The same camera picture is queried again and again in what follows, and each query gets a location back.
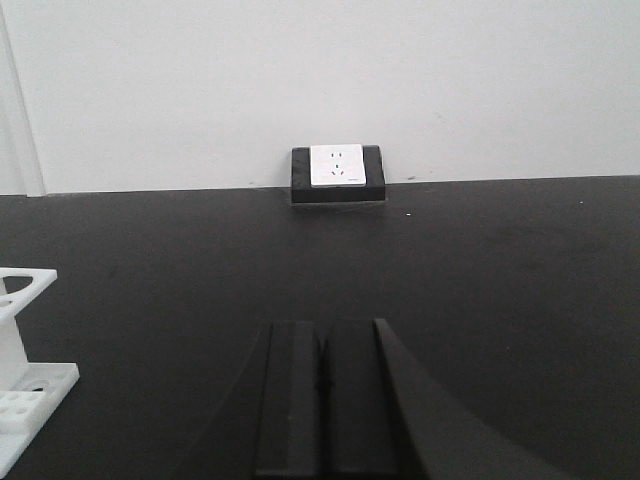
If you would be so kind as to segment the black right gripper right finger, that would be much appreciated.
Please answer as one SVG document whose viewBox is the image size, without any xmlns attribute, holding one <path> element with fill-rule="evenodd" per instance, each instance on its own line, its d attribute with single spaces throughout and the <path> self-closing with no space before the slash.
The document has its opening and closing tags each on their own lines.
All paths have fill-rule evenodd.
<svg viewBox="0 0 640 480">
<path fill-rule="evenodd" d="M 444 389 L 384 319 L 342 322 L 325 350 L 331 479 L 566 479 Z"/>
</svg>

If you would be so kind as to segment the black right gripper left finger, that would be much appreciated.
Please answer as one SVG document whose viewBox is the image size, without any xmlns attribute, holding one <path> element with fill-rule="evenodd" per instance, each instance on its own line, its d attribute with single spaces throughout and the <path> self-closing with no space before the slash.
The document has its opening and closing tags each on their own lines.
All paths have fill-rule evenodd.
<svg viewBox="0 0 640 480">
<path fill-rule="evenodd" d="M 310 322 L 262 329 L 174 479 L 317 479 L 320 346 Z"/>
</svg>

